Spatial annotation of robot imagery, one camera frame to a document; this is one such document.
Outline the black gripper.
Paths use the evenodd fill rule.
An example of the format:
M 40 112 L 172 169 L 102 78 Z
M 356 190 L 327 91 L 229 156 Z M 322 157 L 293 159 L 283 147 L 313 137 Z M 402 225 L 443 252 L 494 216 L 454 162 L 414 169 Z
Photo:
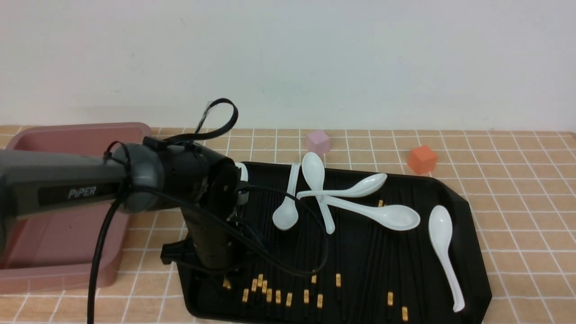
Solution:
M 176 263 L 206 275 L 238 271 L 252 262 L 252 252 L 239 241 L 244 238 L 235 217 L 237 203 L 194 204 L 192 209 L 181 207 L 188 233 L 185 239 L 164 244 L 161 261 Z

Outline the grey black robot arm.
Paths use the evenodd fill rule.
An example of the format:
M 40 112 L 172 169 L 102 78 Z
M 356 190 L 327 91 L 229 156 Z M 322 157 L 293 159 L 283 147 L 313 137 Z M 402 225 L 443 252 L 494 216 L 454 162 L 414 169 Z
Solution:
M 114 142 L 100 157 L 2 150 L 1 252 L 16 222 L 26 216 L 126 197 L 128 215 L 182 207 L 204 273 L 243 263 L 237 226 L 225 230 L 236 211 L 241 171 L 228 157 L 196 142 L 173 144 L 145 137 L 141 144 Z

